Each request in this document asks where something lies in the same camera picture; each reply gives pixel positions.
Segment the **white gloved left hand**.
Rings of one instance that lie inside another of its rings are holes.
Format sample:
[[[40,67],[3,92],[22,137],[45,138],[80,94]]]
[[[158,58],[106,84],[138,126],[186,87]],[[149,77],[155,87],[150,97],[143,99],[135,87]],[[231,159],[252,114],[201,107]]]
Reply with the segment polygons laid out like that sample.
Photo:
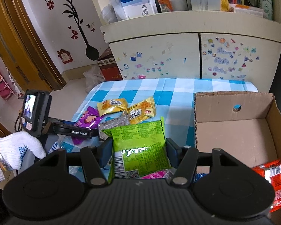
[[[27,132],[16,132],[0,138],[0,154],[12,170],[21,169],[27,150],[39,159],[46,157],[41,142]]]

